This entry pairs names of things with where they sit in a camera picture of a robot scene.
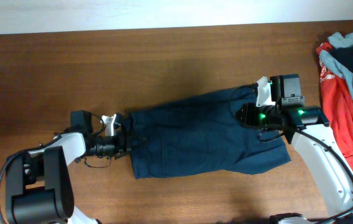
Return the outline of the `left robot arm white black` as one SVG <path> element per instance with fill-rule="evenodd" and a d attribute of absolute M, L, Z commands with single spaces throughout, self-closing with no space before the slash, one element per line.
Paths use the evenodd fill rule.
<path fill-rule="evenodd" d="M 136 114 L 100 116 L 101 129 L 94 131 L 94 117 L 89 111 L 74 111 L 70 127 L 53 140 L 7 158 L 0 173 L 6 181 L 3 223 L 100 222 L 76 207 L 68 166 L 90 156 L 111 160 L 130 154 L 144 120 Z"/>

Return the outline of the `navy blue shorts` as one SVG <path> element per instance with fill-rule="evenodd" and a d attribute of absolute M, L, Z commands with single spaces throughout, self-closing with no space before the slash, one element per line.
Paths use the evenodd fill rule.
<path fill-rule="evenodd" d="M 217 170 L 261 174 L 290 162 L 282 139 L 260 142 L 258 129 L 246 129 L 231 116 L 253 103 L 253 89 L 214 91 L 154 108 L 126 119 L 133 138 L 136 179 L 196 175 Z"/>

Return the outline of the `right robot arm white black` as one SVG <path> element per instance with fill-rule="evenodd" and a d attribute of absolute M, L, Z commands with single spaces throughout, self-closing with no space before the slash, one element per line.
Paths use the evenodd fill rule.
<path fill-rule="evenodd" d="M 328 217 L 318 223 L 353 223 L 353 170 L 318 106 L 306 106 L 297 74 L 262 77 L 249 86 L 254 103 L 231 116 L 243 128 L 279 131 L 304 160 L 321 192 Z"/>

